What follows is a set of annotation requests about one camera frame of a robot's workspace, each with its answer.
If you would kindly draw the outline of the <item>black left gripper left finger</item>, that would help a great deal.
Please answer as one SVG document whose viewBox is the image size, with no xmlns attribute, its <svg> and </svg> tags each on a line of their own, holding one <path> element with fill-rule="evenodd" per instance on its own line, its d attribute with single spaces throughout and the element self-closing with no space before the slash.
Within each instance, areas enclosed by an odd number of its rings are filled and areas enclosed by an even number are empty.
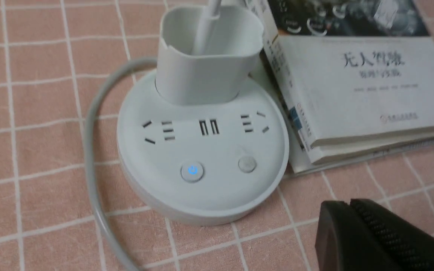
<svg viewBox="0 0 434 271">
<path fill-rule="evenodd" d="M 386 241 L 397 241 L 385 220 L 395 214 L 372 200 L 323 201 L 315 251 L 321 271 L 408 271 Z"/>
</svg>

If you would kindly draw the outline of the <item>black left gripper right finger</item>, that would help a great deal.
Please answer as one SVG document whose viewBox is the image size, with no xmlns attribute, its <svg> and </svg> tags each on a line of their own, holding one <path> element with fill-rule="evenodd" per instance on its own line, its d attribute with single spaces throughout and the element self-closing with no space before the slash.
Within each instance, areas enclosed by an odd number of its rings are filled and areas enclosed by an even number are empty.
<svg viewBox="0 0 434 271">
<path fill-rule="evenodd" d="M 386 254 L 403 271 L 434 271 L 434 237 L 370 199 L 351 199 Z"/>
</svg>

